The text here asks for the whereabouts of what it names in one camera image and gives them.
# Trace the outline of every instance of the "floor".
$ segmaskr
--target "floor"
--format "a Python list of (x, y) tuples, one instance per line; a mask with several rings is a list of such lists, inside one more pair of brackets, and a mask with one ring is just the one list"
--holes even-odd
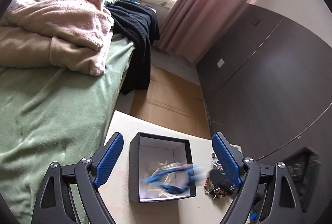
[(148, 90), (120, 94), (115, 110), (197, 137), (211, 139), (196, 68), (153, 48)]

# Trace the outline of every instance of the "black box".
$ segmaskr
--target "black box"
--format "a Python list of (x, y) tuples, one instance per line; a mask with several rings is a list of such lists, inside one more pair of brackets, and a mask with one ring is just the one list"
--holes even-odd
[[(156, 191), (147, 191), (142, 182), (147, 177), (147, 167), (156, 162), (167, 164), (185, 162), (192, 164), (189, 140), (139, 132), (130, 142), (129, 149), (129, 199), (136, 202), (179, 200), (196, 196), (195, 182), (189, 189), (172, 197), (158, 197)], [(175, 185), (188, 183), (187, 172), (175, 172)]]

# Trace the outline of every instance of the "pink curtain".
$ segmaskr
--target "pink curtain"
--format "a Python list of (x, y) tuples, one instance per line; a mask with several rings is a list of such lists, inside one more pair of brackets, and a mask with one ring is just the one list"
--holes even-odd
[(198, 62), (247, 0), (177, 0), (160, 25), (160, 49)]

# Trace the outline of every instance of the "table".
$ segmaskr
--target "table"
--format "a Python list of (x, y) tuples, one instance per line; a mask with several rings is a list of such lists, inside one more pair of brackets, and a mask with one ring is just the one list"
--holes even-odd
[(196, 184), (197, 196), (175, 201), (137, 203), (128, 198), (129, 144), (139, 132), (190, 140), (192, 159), (204, 173), (211, 169), (210, 140), (183, 134), (115, 111), (106, 141), (114, 132), (123, 135), (124, 146), (100, 195), (117, 224), (219, 224), (231, 204), (231, 198), (211, 199), (204, 194), (203, 182)]

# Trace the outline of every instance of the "green bed sheet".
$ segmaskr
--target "green bed sheet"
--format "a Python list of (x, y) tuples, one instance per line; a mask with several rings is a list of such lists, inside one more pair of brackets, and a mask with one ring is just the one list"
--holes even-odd
[(21, 224), (31, 223), (51, 162), (77, 163), (100, 146), (133, 50), (114, 35), (100, 77), (60, 67), (0, 67), (0, 192)]

